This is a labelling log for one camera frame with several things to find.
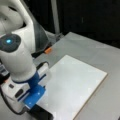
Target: teal light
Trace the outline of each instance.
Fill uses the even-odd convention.
[[[12,40],[10,40],[10,39],[6,40],[7,44],[10,44],[11,42],[12,42]]]

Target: cable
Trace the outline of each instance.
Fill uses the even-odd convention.
[[[3,93],[3,91],[2,91],[1,86],[0,86],[0,93],[1,93],[1,96],[2,96],[5,104],[7,105],[7,107],[8,107],[14,114],[16,114],[16,115],[22,115],[22,114],[24,114],[25,112],[27,112],[27,111],[29,110],[27,107],[24,107],[21,112],[19,112],[19,113],[16,112],[16,111],[11,107],[11,105],[10,105],[9,102],[8,102],[8,100],[7,100],[6,97],[4,96],[4,93]]]
[[[39,70],[45,63],[47,63],[47,64],[49,65],[49,63],[48,63],[47,61],[42,62],[42,63],[40,63],[40,64],[36,67],[37,70]]]

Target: table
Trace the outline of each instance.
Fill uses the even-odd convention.
[[[118,120],[120,116],[120,50],[92,39],[68,33],[52,47],[48,55],[42,54],[35,64],[48,61],[50,67],[63,56],[70,55],[108,73],[107,78],[84,106],[76,120]],[[33,120],[28,114],[16,116],[0,98],[1,120]]]

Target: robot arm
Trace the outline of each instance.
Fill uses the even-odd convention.
[[[30,53],[44,51],[46,47],[49,45],[48,37],[46,35],[45,30],[35,20],[35,18],[27,8],[24,1],[23,0],[0,0],[0,9],[2,10],[1,13],[2,13],[2,16],[5,16],[6,13],[3,7],[4,9],[11,7],[18,12],[17,13],[11,10],[11,12],[9,12],[10,15],[9,16],[7,15],[9,19],[11,16],[13,17],[12,18],[13,23],[14,23],[14,19],[16,19],[15,14],[19,14],[19,17],[21,16],[20,19],[22,19],[22,21],[25,23],[25,26],[23,26],[22,28],[15,29],[13,31],[12,31],[13,29],[12,28],[11,33],[21,37],[22,41],[25,43]],[[6,21],[3,21],[2,24],[4,24],[6,28],[10,26],[10,24],[8,25]]]
[[[21,103],[27,110],[32,109],[45,92],[44,86],[38,83],[46,77],[48,64],[43,63],[37,71],[30,52],[15,34],[8,34],[0,39],[0,58],[11,74],[1,90],[7,99]]]

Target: blue object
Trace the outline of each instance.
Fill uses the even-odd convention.
[[[12,43],[12,40],[8,39],[8,40],[6,40],[6,43],[7,43],[7,44],[11,44],[11,43]]]
[[[32,107],[34,107],[34,105],[38,102],[38,100],[43,96],[44,93],[45,93],[45,88],[43,88],[40,85],[37,85],[36,87],[30,90],[30,94],[23,101],[23,103],[29,109],[32,109]]]
[[[46,77],[46,74],[43,75],[42,77],[40,77],[39,74],[38,74],[38,72],[36,72],[32,78],[30,78],[30,79],[28,79],[28,80],[26,80],[26,81],[24,81],[24,82],[15,82],[14,80],[13,80],[13,81],[14,81],[15,83],[17,83],[17,84],[28,83],[29,86],[30,86],[30,88],[32,89],[34,86],[38,85],[38,83],[39,83],[44,77]]]
[[[32,78],[29,80],[26,80],[24,82],[15,82],[17,84],[23,84],[23,83],[28,83],[30,86],[30,89],[23,95],[21,96],[18,101],[20,101],[26,94],[29,93],[29,95],[24,99],[23,103],[28,107],[32,108],[38,100],[43,96],[45,93],[45,88],[38,85],[38,83],[46,76],[43,75],[42,77],[39,76],[38,72],[34,74]]]

